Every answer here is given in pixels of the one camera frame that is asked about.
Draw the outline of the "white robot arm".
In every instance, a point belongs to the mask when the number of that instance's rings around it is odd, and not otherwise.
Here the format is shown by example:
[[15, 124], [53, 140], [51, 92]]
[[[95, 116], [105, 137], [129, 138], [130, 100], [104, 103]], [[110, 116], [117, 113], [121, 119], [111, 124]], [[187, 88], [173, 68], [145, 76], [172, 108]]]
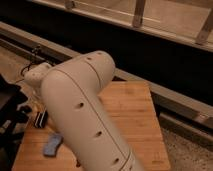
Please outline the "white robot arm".
[[43, 62], [24, 79], [84, 171], [145, 171], [98, 98], [114, 73], [113, 58], [94, 51], [55, 66]]

